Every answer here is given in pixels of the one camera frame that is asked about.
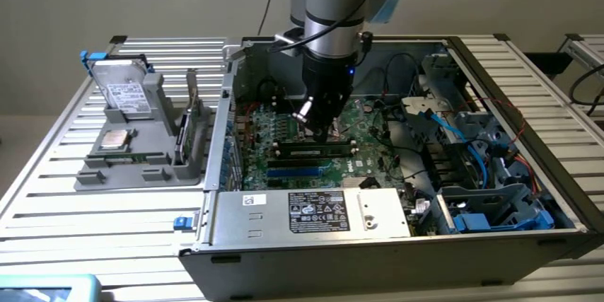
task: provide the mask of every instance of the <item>robotic arm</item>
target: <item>robotic arm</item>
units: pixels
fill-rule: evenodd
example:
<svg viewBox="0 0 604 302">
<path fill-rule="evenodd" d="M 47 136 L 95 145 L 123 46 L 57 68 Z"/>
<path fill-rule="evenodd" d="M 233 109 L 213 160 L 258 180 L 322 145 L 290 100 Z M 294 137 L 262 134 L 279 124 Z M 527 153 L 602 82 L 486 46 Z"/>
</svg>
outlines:
<svg viewBox="0 0 604 302">
<path fill-rule="evenodd" d="M 318 141 L 329 138 L 329 128 L 354 90 L 361 42 L 365 53 L 371 46 L 371 34 L 361 34 L 365 22 L 369 18 L 373 22 L 387 22 L 397 2 L 293 0 L 291 19 L 302 29 L 291 30 L 286 37 L 278 36 L 273 52 L 302 50 L 302 79 L 307 91 L 294 117 L 313 130 Z"/>
</svg>

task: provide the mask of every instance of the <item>blue ram slot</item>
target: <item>blue ram slot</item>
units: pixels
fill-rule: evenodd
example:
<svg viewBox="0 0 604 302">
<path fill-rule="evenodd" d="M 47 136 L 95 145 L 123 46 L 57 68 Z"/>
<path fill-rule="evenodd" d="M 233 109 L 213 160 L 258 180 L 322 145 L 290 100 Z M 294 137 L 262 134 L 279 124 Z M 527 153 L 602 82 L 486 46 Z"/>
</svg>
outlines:
<svg viewBox="0 0 604 302">
<path fill-rule="evenodd" d="M 267 171 L 267 177 L 321 177 L 321 168 L 275 169 Z"/>
</svg>

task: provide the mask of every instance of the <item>warning label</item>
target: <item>warning label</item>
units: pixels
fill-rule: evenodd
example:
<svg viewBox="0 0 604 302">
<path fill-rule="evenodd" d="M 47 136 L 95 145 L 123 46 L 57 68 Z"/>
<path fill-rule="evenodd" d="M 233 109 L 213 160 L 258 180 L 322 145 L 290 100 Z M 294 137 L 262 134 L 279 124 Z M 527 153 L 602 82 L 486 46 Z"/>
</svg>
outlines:
<svg viewBox="0 0 604 302">
<path fill-rule="evenodd" d="M 290 230 L 294 233 L 351 231 L 345 192 L 291 192 Z"/>
<path fill-rule="evenodd" d="M 150 113 L 151 107 L 139 83 L 109 84 L 107 89 L 123 113 Z"/>
</svg>

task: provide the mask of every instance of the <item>white wall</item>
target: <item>white wall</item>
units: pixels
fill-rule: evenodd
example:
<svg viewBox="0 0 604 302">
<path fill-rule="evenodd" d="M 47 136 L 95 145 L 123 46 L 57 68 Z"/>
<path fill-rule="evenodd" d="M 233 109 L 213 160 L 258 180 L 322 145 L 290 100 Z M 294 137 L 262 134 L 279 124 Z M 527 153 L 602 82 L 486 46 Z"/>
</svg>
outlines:
<svg viewBox="0 0 604 302">
<path fill-rule="evenodd" d="M 117 34 L 254 35 L 266 0 L 0 0 L 0 114 L 58 114 L 85 72 L 79 51 Z M 274 0 L 266 33 L 289 26 Z M 378 33 L 509 33 L 527 50 L 569 32 L 604 33 L 602 0 L 402 0 Z"/>
</svg>

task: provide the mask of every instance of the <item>motherboard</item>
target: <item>motherboard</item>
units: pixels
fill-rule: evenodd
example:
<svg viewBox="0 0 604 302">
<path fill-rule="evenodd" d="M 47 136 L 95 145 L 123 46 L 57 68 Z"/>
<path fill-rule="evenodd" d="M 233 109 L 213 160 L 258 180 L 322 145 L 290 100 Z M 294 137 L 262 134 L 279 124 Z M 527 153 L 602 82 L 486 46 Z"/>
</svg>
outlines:
<svg viewBox="0 0 604 302">
<path fill-rule="evenodd" d="M 242 114 L 245 190 L 403 186 L 410 174 L 369 132 L 382 124 L 374 101 L 349 101 L 326 143 L 315 142 L 291 114 L 273 105 L 253 103 Z"/>
</svg>

